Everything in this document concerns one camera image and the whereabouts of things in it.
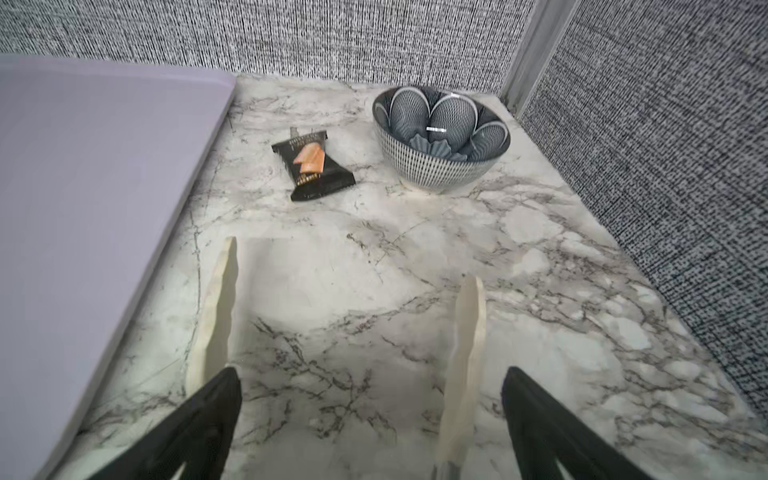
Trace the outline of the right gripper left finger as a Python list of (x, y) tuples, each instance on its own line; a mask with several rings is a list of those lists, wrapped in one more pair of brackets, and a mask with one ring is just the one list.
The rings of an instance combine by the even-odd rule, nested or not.
[(228, 342), (239, 274), (237, 239), (228, 237), (213, 268), (187, 360), (185, 394), (194, 395), (228, 362)]

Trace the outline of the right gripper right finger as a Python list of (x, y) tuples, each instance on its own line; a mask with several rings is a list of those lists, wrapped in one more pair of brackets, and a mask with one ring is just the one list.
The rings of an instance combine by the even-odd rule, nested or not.
[(469, 275), (454, 308), (454, 352), (448, 365), (444, 408), (433, 467), (435, 479), (458, 479), (474, 435), (484, 369), (487, 306), (482, 280)]

